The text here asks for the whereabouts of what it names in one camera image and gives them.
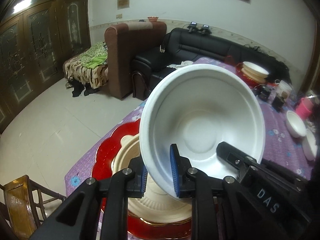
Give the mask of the small white foam bowl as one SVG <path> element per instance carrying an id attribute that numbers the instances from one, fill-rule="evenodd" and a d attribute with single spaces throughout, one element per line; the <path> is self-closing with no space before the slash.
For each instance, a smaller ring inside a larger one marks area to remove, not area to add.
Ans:
<path id="1" fill-rule="evenodd" d="M 294 111 L 287 111 L 286 127 L 290 135 L 294 138 L 306 136 L 306 127 L 304 122 Z"/>

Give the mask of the large white foam bowl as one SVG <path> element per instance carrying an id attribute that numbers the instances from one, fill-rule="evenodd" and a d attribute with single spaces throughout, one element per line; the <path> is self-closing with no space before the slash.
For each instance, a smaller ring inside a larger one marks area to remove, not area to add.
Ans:
<path id="1" fill-rule="evenodd" d="M 143 108 L 140 151 L 153 181 L 176 197 L 170 146 L 208 176 L 222 179 L 237 171 L 219 158 L 227 142 L 261 162 L 265 122 L 251 89 L 234 73 L 211 64 L 192 64 L 173 71 L 151 92 Z"/>

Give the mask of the wooden chair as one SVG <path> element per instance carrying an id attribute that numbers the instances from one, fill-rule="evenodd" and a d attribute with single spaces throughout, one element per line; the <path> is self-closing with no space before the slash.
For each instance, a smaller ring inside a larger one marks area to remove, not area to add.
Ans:
<path id="1" fill-rule="evenodd" d="M 54 192 L 23 175 L 1 185 L 4 203 L 1 211 L 18 239 L 29 239 L 47 219 L 45 205 L 66 197 Z"/>

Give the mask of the near red tray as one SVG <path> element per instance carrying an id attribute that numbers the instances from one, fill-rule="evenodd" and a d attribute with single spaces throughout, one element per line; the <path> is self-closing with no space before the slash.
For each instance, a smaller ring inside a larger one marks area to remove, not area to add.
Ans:
<path id="1" fill-rule="evenodd" d="M 125 135 L 137 135 L 139 124 L 140 120 L 136 120 L 120 125 L 98 147 L 92 177 L 97 181 L 111 183 L 111 191 L 104 193 L 101 200 L 101 210 L 105 210 L 107 194 L 110 193 L 112 207 L 120 207 L 124 215 L 127 215 L 127 222 L 125 222 L 124 215 L 116 214 L 116 217 L 120 218 L 118 228 L 127 228 L 128 233 L 140 239 L 186 239 L 191 235 L 191 220 L 154 226 L 132 215 L 130 211 L 125 211 L 124 205 L 130 198 L 142 198 L 146 191 L 147 171 L 141 157 L 136 158 L 133 167 L 120 170 L 115 181 L 112 181 L 111 162 L 120 150 L 120 140 Z"/>

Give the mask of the red tray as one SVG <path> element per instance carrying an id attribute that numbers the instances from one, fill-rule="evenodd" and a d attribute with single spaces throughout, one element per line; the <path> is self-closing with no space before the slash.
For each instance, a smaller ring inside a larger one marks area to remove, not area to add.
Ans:
<path id="1" fill-rule="evenodd" d="M 101 200 L 101 210 L 105 210 L 107 194 L 110 193 L 112 207 L 120 207 L 124 215 L 127 215 L 127 222 L 125 222 L 124 215 L 116 214 L 116 217 L 120 218 L 118 228 L 127 228 L 128 233 L 140 239 L 186 239 L 191 235 L 191 220 L 154 226 L 132 215 L 130 211 L 125 211 L 124 205 L 130 198 L 142 198 L 146 191 L 147 171 L 141 157 L 136 158 L 133 167 L 120 170 L 115 181 L 112 181 L 111 162 L 120 150 L 120 140 L 125 135 L 137 135 L 139 124 L 140 120 L 136 120 L 120 125 L 98 147 L 92 177 L 97 181 L 111 183 L 111 191 L 104 193 Z"/>
<path id="2" fill-rule="evenodd" d="M 267 84 L 269 72 L 255 63 L 245 61 L 237 64 L 235 69 L 237 76 L 251 88 Z"/>

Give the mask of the near beige bowl stack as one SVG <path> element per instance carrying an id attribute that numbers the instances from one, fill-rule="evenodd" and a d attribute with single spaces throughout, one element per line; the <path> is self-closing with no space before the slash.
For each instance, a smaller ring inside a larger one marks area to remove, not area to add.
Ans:
<path id="1" fill-rule="evenodd" d="M 112 161 L 112 173 L 128 168 L 131 159 L 140 155 L 139 135 L 125 135 L 120 150 Z M 180 223 L 191 219 L 191 205 L 180 202 L 165 193 L 148 176 L 142 198 L 130 198 L 128 210 L 143 221 L 153 224 Z"/>

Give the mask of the beige bowl stack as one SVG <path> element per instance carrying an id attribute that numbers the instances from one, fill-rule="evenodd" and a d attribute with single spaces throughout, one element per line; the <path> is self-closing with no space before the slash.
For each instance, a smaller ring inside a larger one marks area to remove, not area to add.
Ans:
<path id="1" fill-rule="evenodd" d="M 128 168 L 131 159 L 140 155 L 139 135 L 125 135 L 120 150 L 112 161 L 112 173 Z M 142 198 L 130 198 L 128 210 L 143 221 L 153 224 L 180 223 L 191 219 L 191 205 L 180 202 L 165 193 L 148 176 Z"/>
<path id="2" fill-rule="evenodd" d="M 269 72 L 267 70 L 255 63 L 247 61 L 242 63 L 241 71 L 246 77 L 256 83 L 266 83 L 266 79 L 269 76 Z"/>

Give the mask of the pink knit-sleeved bottle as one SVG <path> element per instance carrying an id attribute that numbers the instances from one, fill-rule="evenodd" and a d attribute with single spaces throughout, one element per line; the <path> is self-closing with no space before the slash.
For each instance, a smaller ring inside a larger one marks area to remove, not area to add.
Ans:
<path id="1" fill-rule="evenodd" d="M 311 96 L 304 97 L 300 100 L 295 109 L 295 113 L 302 119 L 306 120 L 311 114 L 315 106 Z"/>

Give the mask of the black motor with gear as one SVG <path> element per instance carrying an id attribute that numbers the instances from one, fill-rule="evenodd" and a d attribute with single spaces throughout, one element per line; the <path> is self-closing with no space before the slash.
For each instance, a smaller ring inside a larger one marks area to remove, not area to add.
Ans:
<path id="1" fill-rule="evenodd" d="M 258 94 L 258 98 L 264 102 L 267 102 L 270 95 L 271 95 L 271 89 L 268 86 L 261 86 Z"/>

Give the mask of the white plastic jar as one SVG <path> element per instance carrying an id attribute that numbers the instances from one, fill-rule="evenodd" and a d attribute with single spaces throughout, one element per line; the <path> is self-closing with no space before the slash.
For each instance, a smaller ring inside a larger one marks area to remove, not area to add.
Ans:
<path id="1" fill-rule="evenodd" d="M 287 100 L 292 92 L 292 86 L 285 82 L 284 80 L 281 80 L 276 88 L 276 94 L 278 96 L 281 96 L 283 99 Z"/>

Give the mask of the far red tray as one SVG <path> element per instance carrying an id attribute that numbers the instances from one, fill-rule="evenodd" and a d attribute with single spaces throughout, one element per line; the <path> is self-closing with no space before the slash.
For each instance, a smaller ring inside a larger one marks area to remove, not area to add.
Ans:
<path id="1" fill-rule="evenodd" d="M 269 72 L 255 63 L 245 61 L 237 64 L 235 69 L 237 76 L 251 88 L 267 84 Z"/>

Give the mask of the far beige bowl stack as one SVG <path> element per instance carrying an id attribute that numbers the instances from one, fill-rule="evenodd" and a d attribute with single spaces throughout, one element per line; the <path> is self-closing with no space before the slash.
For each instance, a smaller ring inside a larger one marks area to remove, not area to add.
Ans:
<path id="1" fill-rule="evenodd" d="M 241 71 L 246 77 L 256 83 L 266 83 L 266 79 L 269 76 L 269 72 L 267 70 L 255 63 L 247 61 L 242 63 Z"/>

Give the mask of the patterned blanket pile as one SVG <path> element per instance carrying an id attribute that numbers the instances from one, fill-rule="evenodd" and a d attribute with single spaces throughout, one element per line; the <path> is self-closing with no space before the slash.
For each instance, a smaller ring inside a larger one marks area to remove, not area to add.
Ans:
<path id="1" fill-rule="evenodd" d="M 97 42 L 91 48 L 68 59 L 63 64 L 67 80 L 76 80 L 97 89 L 108 82 L 108 48 L 105 42 Z"/>

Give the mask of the black leather sofa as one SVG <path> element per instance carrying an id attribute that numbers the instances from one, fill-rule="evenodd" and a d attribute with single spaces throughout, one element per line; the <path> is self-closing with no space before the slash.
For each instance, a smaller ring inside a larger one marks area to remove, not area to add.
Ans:
<path id="1" fill-rule="evenodd" d="M 261 52 L 259 47 L 242 46 L 220 37 L 175 28 L 165 35 L 161 46 L 132 58 L 133 97 L 145 100 L 159 82 L 175 70 L 171 64 L 196 62 L 202 57 L 231 66 L 244 61 L 253 62 L 269 72 L 267 81 L 292 83 L 289 68 L 275 57 Z"/>

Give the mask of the dark wooden wardrobe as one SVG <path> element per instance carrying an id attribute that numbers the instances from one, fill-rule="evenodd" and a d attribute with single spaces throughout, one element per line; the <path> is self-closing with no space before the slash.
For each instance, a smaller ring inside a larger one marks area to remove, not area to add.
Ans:
<path id="1" fill-rule="evenodd" d="M 1 129 L 90 45 L 88 0 L 11 0 L 1 16 Z"/>

